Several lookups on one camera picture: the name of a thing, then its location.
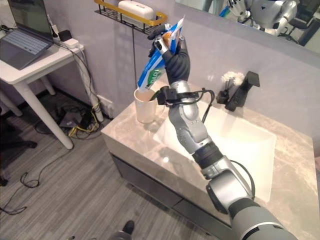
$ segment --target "sink basin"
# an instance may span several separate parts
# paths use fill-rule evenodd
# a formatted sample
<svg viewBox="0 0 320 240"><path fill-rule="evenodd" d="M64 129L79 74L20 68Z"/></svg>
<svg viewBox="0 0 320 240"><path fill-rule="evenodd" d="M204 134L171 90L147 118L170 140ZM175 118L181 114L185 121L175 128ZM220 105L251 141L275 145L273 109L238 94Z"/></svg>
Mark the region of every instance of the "sink basin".
<svg viewBox="0 0 320 240"><path fill-rule="evenodd" d="M197 104L202 118L208 104L202 101ZM243 164L250 172L255 183L256 197L268 202L272 187L276 135L215 107L211 107L204 125L222 154ZM179 143L176 130L168 117L153 139L194 161ZM234 166L250 186L246 172L237 164Z"/></svg>

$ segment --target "blue toothpaste tube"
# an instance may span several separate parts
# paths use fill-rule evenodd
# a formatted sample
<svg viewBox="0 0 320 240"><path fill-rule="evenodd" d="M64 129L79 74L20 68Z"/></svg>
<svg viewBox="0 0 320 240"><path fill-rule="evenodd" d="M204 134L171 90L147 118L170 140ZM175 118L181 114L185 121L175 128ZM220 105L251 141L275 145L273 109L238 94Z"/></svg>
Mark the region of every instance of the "blue toothpaste tube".
<svg viewBox="0 0 320 240"><path fill-rule="evenodd" d="M171 35L168 39L168 48L174 54L179 42L180 33L184 23L184 18L180 19L175 25L167 29L167 32L171 32ZM138 80L138 89L140 92L144 92L151 88L157 79L165 72L165 62L156 49L149 59L147 64L144 66L144 69L141 73L141 76Z"/></svg>

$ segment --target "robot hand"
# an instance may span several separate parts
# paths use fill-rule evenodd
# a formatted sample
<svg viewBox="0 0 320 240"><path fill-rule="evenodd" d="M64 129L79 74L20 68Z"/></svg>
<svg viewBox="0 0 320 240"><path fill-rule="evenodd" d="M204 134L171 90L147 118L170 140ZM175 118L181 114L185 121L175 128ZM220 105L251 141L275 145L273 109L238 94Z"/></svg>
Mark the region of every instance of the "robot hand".
<svg viewBox="0 0 320 240"><path fill-rule="evenodd" d="M228 0L227 5L229 10L238 17L238 22L243 22L250 17L250 11L247 10L245 0Z"/></svg>
<svg viewBox="0 0 320 240"><path fill-rule="evenodd" d="M148 36L149 40L154 40L149 51L149 57L153 55L155 49L158 49L161 52L170 85L181 80L188 81L190 73L190 58L185 38L183 36L180 37L176 47L176 52L175 54L172 54L162 39L162 35L165 32L166 26L159 25Z"/></svg>

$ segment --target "mirror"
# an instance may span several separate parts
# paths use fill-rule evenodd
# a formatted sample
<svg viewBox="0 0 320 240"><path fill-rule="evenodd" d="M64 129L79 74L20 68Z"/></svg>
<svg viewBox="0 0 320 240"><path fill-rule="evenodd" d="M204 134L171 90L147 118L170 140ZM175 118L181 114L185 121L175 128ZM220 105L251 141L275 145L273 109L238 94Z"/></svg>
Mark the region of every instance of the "mirror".
<svg viewBox="0 0 320 240"><path fill-rule="evenodd" d="M175 0L320 54L320 0Z"/></svg>

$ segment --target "person's foot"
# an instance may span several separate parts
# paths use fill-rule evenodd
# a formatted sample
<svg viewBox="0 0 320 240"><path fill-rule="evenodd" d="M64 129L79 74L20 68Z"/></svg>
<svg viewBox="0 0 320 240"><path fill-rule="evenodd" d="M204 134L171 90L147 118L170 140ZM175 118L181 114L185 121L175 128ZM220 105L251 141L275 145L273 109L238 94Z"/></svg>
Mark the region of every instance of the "person's foot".
<svg viewBox="0 0 320 240"><path fill-rule="evenodd" d="M131 235L132 232L134 231L134 229L135 229L135 222L132 221L132 220L129 220L129 221L127 221L126 224L124 225L122 231L125 232L125 233L127 233L127 234L129 234L129 235Z"/></svg>

